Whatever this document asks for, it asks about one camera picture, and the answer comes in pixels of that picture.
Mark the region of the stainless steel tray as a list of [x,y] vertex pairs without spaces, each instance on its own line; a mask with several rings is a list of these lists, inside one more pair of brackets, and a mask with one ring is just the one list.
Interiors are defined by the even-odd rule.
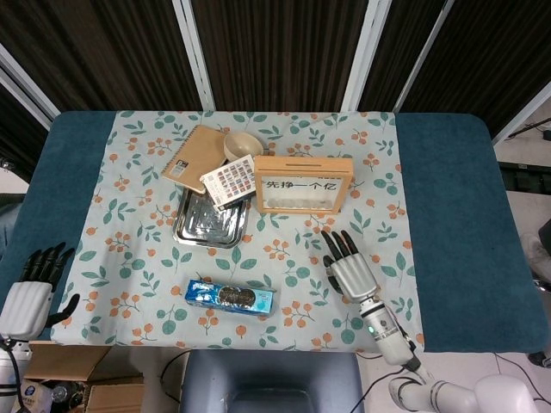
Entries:
[[245,233],[249,206],[249,200],[242,200],[219,211],[207,194],[184,189],[173,237],[186,245],[230,249]]

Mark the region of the white package blue logo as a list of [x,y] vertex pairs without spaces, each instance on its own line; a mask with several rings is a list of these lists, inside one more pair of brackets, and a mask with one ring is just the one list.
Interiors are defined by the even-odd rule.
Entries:
[[52,396],[48,387],[25,379],[21,390],[23,403],[30,413],[50,413]]

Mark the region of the wooden framed money box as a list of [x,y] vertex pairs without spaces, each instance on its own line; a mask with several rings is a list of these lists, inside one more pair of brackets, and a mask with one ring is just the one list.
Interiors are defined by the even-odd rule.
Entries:
[[257,156],[260,213],[337,214],[354,175],[350,158]]

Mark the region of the beige bowl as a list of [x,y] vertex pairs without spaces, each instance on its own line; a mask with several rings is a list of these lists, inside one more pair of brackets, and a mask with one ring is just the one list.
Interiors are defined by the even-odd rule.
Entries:
[[241,157],[263,155],[264,148],[261,142],[246,132],[228,133],[224,138],[224,153],[229,162]]

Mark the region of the colourful card pack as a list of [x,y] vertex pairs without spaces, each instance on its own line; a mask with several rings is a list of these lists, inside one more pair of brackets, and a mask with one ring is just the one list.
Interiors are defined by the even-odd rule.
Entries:
[[250,199],[256,194],[253,157],[247,155],[226,163],[201,176],[200,181],[219,211]]

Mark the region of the small cardboard box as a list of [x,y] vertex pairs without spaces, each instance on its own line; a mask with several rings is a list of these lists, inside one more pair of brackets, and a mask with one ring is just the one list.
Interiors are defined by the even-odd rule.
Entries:
[[140,413],[144,384],[94,385],[85,413]]

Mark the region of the open cardboard box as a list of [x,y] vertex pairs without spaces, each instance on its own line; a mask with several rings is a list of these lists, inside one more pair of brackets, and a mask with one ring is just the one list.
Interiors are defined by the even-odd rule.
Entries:
[[143,374],[123,347],[33,342],[30,348],[33,356],[24,378],[50,388],[62,385],[65,394],[58,405],[66,413],[85,413],[94,385],[144,384]]

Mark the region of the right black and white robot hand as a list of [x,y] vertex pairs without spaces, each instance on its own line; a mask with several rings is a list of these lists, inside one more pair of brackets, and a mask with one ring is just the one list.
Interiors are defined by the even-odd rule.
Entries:
[[322,231],[321,235],[331,252],[323,257],[323,264],[333,288],[351,302],[372,299],[378,289],[377,281],[350,234]]

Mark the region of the blue cookie box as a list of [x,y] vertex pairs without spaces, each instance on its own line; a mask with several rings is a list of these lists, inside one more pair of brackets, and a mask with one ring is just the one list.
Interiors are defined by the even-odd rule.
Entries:
[[184,298],[190,305],[251,316],[267,317],[273,306],[271,291],[202,280],[191,280]]

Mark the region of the dark folding screen white frame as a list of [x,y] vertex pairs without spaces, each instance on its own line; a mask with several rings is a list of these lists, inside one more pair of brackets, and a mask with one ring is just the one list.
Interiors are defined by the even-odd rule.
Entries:
[[[339,109],[374,0],[191,0],[218,110]],[[551,82],[551,0],[392,0],[359,109],[497,133]],[[61,111],[201,107],[171,0],[0,0],[0,44]]]

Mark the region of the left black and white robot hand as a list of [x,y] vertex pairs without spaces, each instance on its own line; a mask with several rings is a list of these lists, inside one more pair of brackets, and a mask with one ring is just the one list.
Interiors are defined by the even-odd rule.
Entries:
[[0,337],[4,340],[33,341],[43,330],[52,328],[76,310],[79,294],[71,296],[60,312],[51,313],[53,296],[73,248],[62,242],[46,250],[36,250],[25,262],[22,274],[10,288],[0,312]]

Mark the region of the teal table cover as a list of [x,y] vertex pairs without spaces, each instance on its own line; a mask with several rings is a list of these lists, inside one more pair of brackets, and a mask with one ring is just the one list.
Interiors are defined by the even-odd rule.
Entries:
[[[0,307],[27,257],[77,253],[116,112],[53,123],[0,260]],[[486,125],[469,114],[394,114],[424,345],[428,352],[522,352],[548,339]],[[68,299],[68,262],[53,307]]]

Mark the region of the kraft spiral notebook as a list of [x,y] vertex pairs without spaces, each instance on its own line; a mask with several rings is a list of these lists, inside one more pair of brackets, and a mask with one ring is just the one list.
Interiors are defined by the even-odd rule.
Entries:
[[207,189],[201,177],[218,169],[226,161],[225,136],[210,127],[195,126],[164,167],[162,176],[197,194],[205,194]]

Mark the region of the floral leaf print tablecloth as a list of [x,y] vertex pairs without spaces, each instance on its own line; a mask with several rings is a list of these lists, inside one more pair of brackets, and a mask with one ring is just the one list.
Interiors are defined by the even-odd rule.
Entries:
[[[350,158],[341,212],[289,215],[252,208],[230,248],[173,237],[182,195],[161,172],[195,126],[248,132],[271,155]],[[379,294],[424,345],[412,242],[391,113],[139,112],[115,116],[104,147],[65,297],[80,295],[53,329],[63,344],[373,351],[358,309],[336,293],[322,263],[322,231],[347,231]],[[273,293],[251,316],[190,305],[191,280]]]

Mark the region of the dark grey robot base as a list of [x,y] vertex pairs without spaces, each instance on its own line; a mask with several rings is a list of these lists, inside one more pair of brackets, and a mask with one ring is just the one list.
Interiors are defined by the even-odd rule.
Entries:
[[352,353],[194,350],[179,413],[364,413]]

